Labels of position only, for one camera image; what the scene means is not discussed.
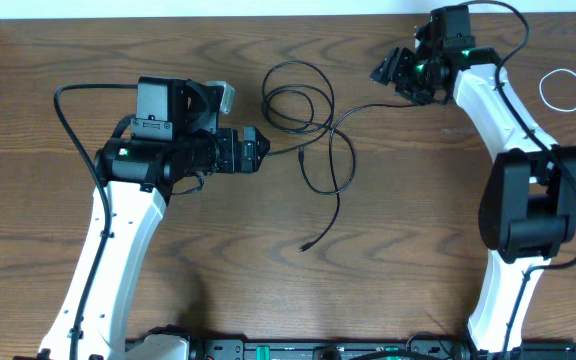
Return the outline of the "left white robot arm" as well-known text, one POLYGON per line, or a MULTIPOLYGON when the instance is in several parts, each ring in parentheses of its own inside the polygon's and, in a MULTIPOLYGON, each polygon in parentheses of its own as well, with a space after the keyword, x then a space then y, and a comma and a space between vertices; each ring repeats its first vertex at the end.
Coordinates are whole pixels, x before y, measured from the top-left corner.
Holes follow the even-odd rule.
POLYGON ((142 76, 136 111, 94 156, 80 154, 95 183, 87 237, 40 359, 196 359, 184 335, 154 331, 128 343, 127 321, 152 236, 184 178, 258 171, 269 141, 252 126, 221 128, 235 90, 225 81, 142 76))

